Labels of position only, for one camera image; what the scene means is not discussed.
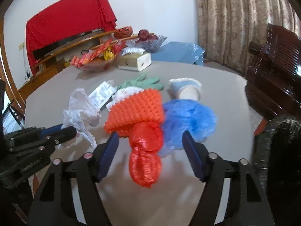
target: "gray tabletop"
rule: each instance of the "gray tabletop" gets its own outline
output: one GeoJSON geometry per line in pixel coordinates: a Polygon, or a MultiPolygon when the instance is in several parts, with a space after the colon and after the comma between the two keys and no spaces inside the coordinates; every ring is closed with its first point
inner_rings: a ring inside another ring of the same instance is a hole
{"type": "MultiPolygon", "coordinates": [[[[159,76],[167,85],[172,78],[190,77],[202,84],[201,103],[215,112],[218,123],[215,133],[203,141],[210,152],[218,153],[223,159],[238,161],[250,159],[253,143],[249,108],[242,77],[209,67],[184,63],[153,62],[143,72],[148,77],[159,76]]],[[[104,73],[82,72],[68,67],[54,76],[26,100],[26,127],[51,127],[62,123],[63,110],[68,108],[70,93],[84,88],[89,95],[103,81],[114,80],[115,85],[138,77],[138,72],[114,69],[104,73]]],[[[166,89],[161,91],[163,102],[170,97],[166,89]]],[[[108,134],[103,130],[108,112],[96,128],[91,128],[98,144],[104,143],[108,134]]],[[[91,145],[82,137],[69,142],[68,147],[56,150],[51,159],[71,161],[87,151],[91,145]]],[[[106,178],[97,184],[103,205],[113,225],[188,225],[197,207],[204,184],[194,177],[183,150],[174,151],[162,159],[162,173],[158,183],[151,189],[135,184],[128,172],[131,152],[128,139],[120,139],[119,147],[106,178]]],[[[47,168],[37,173],[39,181],[47,168]]],[[[85,222],[79,202],[76,182],[72,180],[73,201],[77,218],[85,222]]],[[[225,180],[222,201],[216,223],[223,220],[228,200],[229,180],[225,180]]]]}

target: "green glove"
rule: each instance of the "green glove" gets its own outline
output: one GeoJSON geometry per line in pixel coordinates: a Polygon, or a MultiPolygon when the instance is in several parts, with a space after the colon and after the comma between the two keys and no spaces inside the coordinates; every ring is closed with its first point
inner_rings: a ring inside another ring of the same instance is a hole
{"type": "Polygon", "coordinates": [[[123,84],[119,86],[118,89],[126,88],[126,87],[140,87],[143,89],[157,89],[158,91],[163,90],[164,85],[159,83],[160,78],[159,77],[153,77],[146,79],[146,73],[141,74],[137,79],[135,80],[127,80],[123,84]]]}

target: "red cloth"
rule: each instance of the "red cloth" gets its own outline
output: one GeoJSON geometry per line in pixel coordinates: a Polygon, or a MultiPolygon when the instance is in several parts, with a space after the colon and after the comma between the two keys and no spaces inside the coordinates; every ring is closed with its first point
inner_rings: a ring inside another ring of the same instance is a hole
{"type": "Polygon", "coordinates": [[[26,49],[33,74],[33,51],[67,37],[94,29],[115,30],[116,17],[108,0],[61,0],[42,10],[26,24],[26,49]]]}

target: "blue plastic cover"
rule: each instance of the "blue plastic cover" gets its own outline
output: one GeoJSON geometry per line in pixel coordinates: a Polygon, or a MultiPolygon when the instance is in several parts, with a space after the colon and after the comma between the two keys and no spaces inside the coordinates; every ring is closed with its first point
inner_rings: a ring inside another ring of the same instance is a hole
{"type": "Polygon", "coordinates": [[[182,136],[189,131],[196,142],[202,141],[215,131],[217,117],[213,111],[199,102],[174,99],[163,104],[165,122],[162,124],[164,145],[160,156],[168,155],[173,149],[183,149],[182,136]]]}
{"type": "Polygon", "coordinates": [[[152,60],[203,65],[205,50],[195,43],[172,41],[151,54],[152,60]]]}

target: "brown patterned curtain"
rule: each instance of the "brown patterned curtain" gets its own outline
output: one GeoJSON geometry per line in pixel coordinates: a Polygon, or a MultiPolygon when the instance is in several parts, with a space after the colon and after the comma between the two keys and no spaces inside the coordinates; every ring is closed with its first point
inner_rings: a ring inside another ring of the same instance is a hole
{"type": "Polygon", "coordinates": [[[266,42],[268,23],[301,36],[301,23],[287,0],[197,0],[199,45],[206,58],[246,73],[249,43],[266,42]]]}

